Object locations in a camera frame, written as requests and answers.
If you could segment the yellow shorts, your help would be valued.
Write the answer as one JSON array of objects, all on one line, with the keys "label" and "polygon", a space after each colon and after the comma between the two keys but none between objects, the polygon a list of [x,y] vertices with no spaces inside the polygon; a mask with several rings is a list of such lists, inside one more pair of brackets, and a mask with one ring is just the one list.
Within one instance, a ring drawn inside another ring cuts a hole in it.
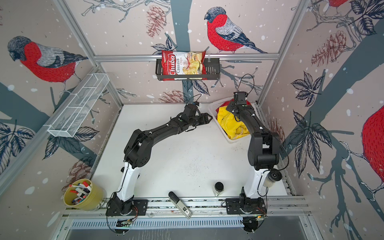
[{"label": "yellow shorts", "polygon": [[250,134],[246,125],[227,111],[227,106],[220,108],[217,121],[230,140],[237,140]]}]

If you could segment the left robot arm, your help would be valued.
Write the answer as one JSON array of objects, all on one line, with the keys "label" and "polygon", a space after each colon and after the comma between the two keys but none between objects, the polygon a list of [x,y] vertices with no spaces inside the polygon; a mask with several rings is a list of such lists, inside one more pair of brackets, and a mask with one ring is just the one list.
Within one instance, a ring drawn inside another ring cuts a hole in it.
[{"label": "left robot arm", "polygon": [[199,103],[186,104],[184,111],[151,130],[135,130],[124,149],[124,171],[118,190],[111,194],[109,205],[114,204],[123,212],[130,208],[139,170],[151,157],[152,148],[159,142],[183,132],[190,132],[198,126],[207,125],[213,116],[201,113]]}]

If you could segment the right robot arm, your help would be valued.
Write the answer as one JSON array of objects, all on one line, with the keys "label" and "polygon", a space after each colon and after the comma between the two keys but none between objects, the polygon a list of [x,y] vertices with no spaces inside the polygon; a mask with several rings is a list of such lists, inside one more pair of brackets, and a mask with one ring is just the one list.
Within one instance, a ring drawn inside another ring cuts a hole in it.
[{"label": "right robot arm", "polygon": [[247,104],[247,96],[246,92],[234,92],[227,106],[227,111],[244,123],[250,133],[248,161],[254,171],[242,189],[244,201],[266,197],[269,188],[282,179],[281,172],[275,168],[280,161],[278,134],[265,127],[255,109]]}]

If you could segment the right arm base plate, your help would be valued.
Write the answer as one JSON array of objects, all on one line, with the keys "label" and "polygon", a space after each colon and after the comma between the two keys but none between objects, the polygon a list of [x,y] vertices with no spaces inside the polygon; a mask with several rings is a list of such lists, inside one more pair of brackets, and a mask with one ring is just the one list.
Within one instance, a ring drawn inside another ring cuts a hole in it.
[{"label": "right arm base plate", "polygon": [[227,198],[225,205],[228,215],[265,215],[267,213],[263,198],[247,198],[243,201],[239,198]]}]

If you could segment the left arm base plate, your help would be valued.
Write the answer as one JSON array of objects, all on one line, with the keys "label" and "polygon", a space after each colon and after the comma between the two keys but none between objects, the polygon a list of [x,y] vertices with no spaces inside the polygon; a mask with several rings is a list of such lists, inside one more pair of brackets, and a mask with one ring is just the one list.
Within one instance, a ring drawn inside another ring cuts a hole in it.
[{"label": "left arm base plate", "polygon": [[106,216],[108,217],[123,217],[123,216],[145,216],[149,201],[130,199],[126,202],[118,198],[109,200]]}]

